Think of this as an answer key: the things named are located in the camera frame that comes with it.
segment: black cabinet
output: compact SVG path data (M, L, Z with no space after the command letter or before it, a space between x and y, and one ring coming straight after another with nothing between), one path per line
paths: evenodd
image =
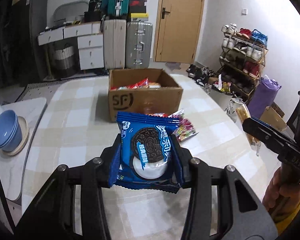
M12 67L22 86L47 76L44 49L37 39L47 26L47 1L20 0L11 7Z

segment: human hand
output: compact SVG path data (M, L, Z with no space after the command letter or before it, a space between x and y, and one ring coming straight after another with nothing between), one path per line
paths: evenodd
M278 168L266 189L262 203L269 210L275 206L275 201L279 195L290 197L288 202L278 211L277 215L290 214L300 203L300 184L283 184L280 186L280 181L280 168Z

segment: blue snack package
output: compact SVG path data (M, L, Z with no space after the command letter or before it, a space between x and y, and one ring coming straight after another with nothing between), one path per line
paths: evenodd
M173 149L169 136L178 128L178 118L118 112L121 157L116 185L130 189L159 189L176 193L172 183Z

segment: white dresser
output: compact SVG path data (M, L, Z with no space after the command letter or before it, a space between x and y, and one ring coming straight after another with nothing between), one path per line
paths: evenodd
M60 27L44 32L38 36L38 44L77 37L80 69L103 68L103 34L100 33L100 22L84 23L67 27Z
M103 34L78 37L80 69L103 68Z

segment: blue bowl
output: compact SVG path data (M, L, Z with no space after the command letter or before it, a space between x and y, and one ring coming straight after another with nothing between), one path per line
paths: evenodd
M17 126L19 126L18 117L14 111L7 110L0 114L0 148L12 140L17 132Z
M14 151L22 141L22 132L19 122L17 122L15 132L11 135L8 141L0 147L5 152Z

